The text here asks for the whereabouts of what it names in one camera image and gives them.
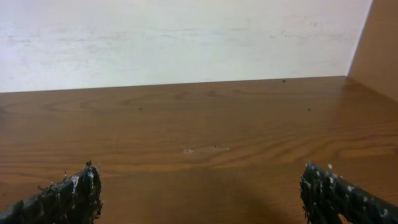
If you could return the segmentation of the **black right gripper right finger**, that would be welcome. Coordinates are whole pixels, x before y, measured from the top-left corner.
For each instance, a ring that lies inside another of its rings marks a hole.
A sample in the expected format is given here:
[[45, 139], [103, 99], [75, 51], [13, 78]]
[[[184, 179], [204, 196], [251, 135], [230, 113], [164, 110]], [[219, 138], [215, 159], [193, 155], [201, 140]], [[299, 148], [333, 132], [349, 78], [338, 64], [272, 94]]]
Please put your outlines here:
[[308, 223], [397, 224], [397, 207], [336, 175], [306, 163], [300, 177], [300, 198]]

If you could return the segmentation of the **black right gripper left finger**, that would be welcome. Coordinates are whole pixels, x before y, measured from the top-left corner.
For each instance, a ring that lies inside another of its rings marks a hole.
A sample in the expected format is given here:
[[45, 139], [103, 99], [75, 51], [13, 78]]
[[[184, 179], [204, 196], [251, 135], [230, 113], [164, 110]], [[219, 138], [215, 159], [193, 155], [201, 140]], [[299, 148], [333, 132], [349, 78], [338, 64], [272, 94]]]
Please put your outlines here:
[[83, 170], [21, 200], [1, 212], [1, 224], [87, 223], [101, 217], [99, 168], [88, 161]]

